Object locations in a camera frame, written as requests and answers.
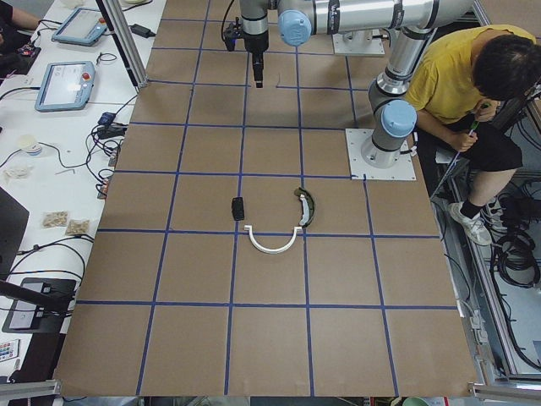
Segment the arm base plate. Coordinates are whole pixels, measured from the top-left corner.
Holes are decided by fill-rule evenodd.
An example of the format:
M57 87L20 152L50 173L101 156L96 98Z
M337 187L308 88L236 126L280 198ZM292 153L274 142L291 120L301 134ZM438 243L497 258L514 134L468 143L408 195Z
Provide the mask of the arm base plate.
M416 181L413 156L407 141L399 151L382 151L372 140L372 129L346 129L351 179Z
M374 58L385 55L382 39L379 30L350 31L332 36L336 55Z

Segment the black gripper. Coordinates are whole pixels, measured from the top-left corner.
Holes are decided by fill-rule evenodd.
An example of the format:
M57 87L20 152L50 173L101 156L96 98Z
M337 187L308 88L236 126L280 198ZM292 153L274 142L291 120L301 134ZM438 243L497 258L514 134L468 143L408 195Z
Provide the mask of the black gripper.
M252 68L254 83L257 88L262 88L264 83L264 53L269 47L269 32L265 31L256 35L243 33L244 47L252 53Z

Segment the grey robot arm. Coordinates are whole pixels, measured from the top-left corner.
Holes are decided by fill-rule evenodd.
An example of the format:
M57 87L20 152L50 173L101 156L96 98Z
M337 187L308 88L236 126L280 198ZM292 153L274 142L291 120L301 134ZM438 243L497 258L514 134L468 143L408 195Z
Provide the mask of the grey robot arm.
M254 82L263 85L264 53L269 46L267 13L278 13L282 40L299 47L316 35L339 35L361 30L398 30L385 70L369 87L376 122L361 154L371 166L392 167L404 140L417 122L414 108L403 96L419 59L436 28L464 15L470 1L242 1L241 20L224 30L224 42L234 48L244 41L252 55Z

